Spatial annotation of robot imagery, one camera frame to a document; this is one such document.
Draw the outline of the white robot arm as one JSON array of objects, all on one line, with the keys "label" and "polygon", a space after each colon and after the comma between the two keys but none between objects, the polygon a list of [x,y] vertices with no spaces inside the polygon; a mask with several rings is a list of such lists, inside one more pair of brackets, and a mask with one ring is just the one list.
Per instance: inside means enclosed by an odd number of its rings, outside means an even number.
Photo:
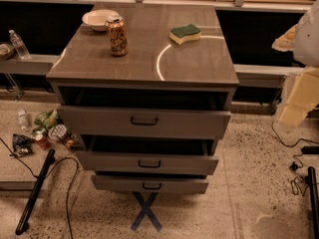
[{"label": "white robot arm", "polygon": [[319,105],[319,8],[313,5],[272,48],[293,52],[293,58],[305,66],[299,74],[290,74],[284,81],[276,123],[281,127],[299,126]]}]

